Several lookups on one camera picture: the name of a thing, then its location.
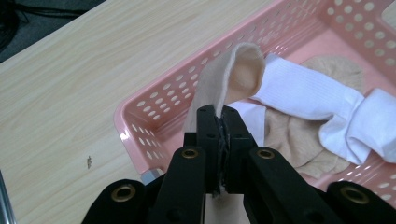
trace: plastic basket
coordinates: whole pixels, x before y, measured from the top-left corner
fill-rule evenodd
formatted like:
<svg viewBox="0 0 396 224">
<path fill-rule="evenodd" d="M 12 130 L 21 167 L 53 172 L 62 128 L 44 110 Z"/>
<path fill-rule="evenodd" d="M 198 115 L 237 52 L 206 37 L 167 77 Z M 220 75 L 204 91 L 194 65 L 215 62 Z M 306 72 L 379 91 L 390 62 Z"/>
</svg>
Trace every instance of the plastic basket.
<svg viewBox="0 0 396 224">
<path fill-rule="evenodd" d="M 358 63 L 365 89 L 382 88 L 396 95 L 396 32 L 381 18 L 392 0 L 284 0 L 253 15 L 198 51 L 153 83 L 124 100 L 115 124 L 139 172 L 166 172 L 173 152 L 182 146 L 182 124 L 203 67 L 240 42 L 301 63 L 313 56 L 335 54 Z M 362 166 L 350 165 L 337 175 L 305 177 L 326 189 L 337 180 L 351 180 L 396 207 L 396 165 L 375 153 Z"/>
</svg>

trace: wooden table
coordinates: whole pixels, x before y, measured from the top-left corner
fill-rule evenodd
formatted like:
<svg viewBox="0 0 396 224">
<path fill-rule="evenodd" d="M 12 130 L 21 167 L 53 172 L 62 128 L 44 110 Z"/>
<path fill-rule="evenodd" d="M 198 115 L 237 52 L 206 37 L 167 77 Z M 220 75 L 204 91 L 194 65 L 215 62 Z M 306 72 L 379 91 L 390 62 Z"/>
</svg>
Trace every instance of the wooden table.
<svg viewBox="0 0 396 224">
<path fill-rule="evenodd" d="M 139 179 L 119 102 L 270 2 L 107 0 L 1 63 L 0 169 L 19 223 L 79 223 L 108 184 Z"/>
</svg>

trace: dark floor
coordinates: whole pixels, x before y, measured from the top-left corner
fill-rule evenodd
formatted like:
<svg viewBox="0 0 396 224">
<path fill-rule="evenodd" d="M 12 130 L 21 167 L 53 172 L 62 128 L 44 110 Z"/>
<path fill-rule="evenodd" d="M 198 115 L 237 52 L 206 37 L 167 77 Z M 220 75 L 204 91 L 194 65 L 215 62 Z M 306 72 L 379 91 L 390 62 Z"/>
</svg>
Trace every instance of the dark floor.
<svg viewBox="0 0 396 224">
<path fill-rule="evenodd" d="M 15 0 L 16 3 L 31 7 L 51 7 L 59 9 L 90 10 L 105 0 Z M 0 62 L 33 45 L 73 19 L 49 18 L 16 11 L 20 19 L 19 28 L 11 42 L 0 52 Z"/>
</svg>

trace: beige sock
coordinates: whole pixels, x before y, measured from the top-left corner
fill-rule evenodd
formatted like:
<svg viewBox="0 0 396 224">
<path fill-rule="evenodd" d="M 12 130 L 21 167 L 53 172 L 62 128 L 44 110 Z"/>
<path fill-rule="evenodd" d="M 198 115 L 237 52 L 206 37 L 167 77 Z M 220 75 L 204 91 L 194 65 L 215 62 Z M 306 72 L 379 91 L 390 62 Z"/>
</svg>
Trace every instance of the beige sock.
<svg viewBox="0 0 396 224">
<path fill-rule="evenodd" d="M 208 63 L 202 70 L 197 89 L 184 122 L 184 132 L 196 132 L 196 111 L 213 105 L 221 115 L 224 105 L 254 95 L 262 84 L 264 59 L 257 45 L 241 43 Z"/>
<path fill-rule="evenodd" d="M 313 57 L 302 64 L 335 80 L 362 90 L 361 69 L 340 56 Z M 322 174 L 344 171 L 349 162 L 325 149 L 318 139 L 318 130 L 325 121 L 295 118 L 272 108 L 265 114 L 265 145 L 279 150 L 299 173 L 320 178 Z"/>
</svg>

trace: metal screw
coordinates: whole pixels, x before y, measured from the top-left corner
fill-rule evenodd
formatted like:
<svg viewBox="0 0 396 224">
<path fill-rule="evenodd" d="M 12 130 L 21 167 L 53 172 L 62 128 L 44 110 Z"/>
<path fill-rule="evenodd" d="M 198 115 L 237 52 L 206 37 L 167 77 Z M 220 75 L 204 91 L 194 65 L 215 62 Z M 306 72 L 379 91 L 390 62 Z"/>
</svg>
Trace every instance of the metal screw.
<svg viewBox="0 0 396 224">
<path fill-rule="evenodd" d="M 194 159 L 195 157 L 198 156 L 198 151 L 192 148 L 185 149 L 181 152 L 181 156 L 186 158 L 186 159 Z"/>
<path fill-rule="evenodd" d="M 111 193 L 111 199 L 117 203 L 124 203 L 132 199 L 136 195 L 136 189 L 134 186 L 127 184 L 121 185 L 114 189 Z"/>
<path fill-rule="evenodd" d="M 267 160 L 272 159 L 275 156 L 274 152 L 272 152 L 272 151 L 270 151 L 268 149 L 260 149 L 260 150 L 258 150 L 257 151 L 257 155 L 259 157 L 261 157 L 263 159 L 267 159 Z"/>
<path fill-rule="evenodd" d="M 370 199 L 369 197 L 367 197 L 366 194 L 353 187 L 345 186 L 342 187 L 340 191 L 344 197 L 354 203 L 367 204 L 368 202 L 370 202 Z"/>
</svg>

